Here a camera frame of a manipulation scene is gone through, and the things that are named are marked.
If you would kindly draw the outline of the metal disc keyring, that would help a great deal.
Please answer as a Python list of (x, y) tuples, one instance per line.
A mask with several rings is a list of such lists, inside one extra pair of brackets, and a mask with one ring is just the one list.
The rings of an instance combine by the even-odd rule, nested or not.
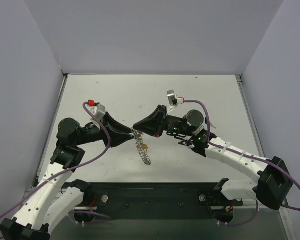
[(140, 158), (142, 159), (143, 163), (147, 166), (151, 165), (152, 162), (148, 155), (148, 149), (143, 150), (141, 148), (141, 144), (145, 144), (144, 139), (143, 139), (143, 133), (140, 131), (134, 130), (133, 128), (131, 129), (131, 133), (132, 133), (133, 139), (135, 141), (136, 149), (137, 149), (138, 154), (139, 154)]

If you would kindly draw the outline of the yellow key tag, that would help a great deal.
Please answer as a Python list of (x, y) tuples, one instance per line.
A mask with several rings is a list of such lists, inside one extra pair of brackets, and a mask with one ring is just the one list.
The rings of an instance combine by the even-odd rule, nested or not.
[(147, 144), (144, 144), (144, 143), (141, 144), (140, 147), (141, 147), (143, 150), (148, 150), (148, 149), (149, 149), (148, 145), (147, 145)]

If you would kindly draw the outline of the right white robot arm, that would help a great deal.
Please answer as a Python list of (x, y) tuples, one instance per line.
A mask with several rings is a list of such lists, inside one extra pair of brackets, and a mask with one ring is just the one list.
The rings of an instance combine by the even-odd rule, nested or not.
[(145, 119), (135, 123), (133, 129), (159, 138), (163, 133), (180, 138), (180, 144), (205, 158), (217, 160), (247, 176), (247, 181), (226, 180), (221, 193), (228, 200), (258, 200), (264, 206), (279, 210), (293, 186), (285, 162), (274, 157), (269, 160), (254, 156), (203, 127), (204, 116), (198, 110), (184, 117), (168, 115), (164, 105)]

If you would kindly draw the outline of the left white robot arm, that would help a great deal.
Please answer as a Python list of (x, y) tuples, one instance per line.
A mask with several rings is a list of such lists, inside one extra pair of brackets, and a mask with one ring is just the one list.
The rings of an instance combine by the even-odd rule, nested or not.
[(80, 145), (103, 141), (105, 148), (117, 147), (132, 138), (131, 129), (115, 121), (109, 113), (92, 113), (85, 127), (73, 118), (58, 125), (57, 144), (44, 177), (22, 200), (23, 207), (5, 218), (0, 231), (5, 240), (49, 240), (56, 226), (78, 205), (91, 203), (91, 184), (75, 180), (64, 195), (56, 199), (66, 181), (82, 166), (85, 151)]

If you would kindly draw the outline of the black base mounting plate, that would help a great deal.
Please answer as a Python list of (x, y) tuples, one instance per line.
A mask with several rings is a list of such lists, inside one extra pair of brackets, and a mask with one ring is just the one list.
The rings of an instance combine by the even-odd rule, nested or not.
[(79, 210), (95, 210), (114, 220), (206, 220), (207, 207), (241, 207), (218, 183), (92, 183)]

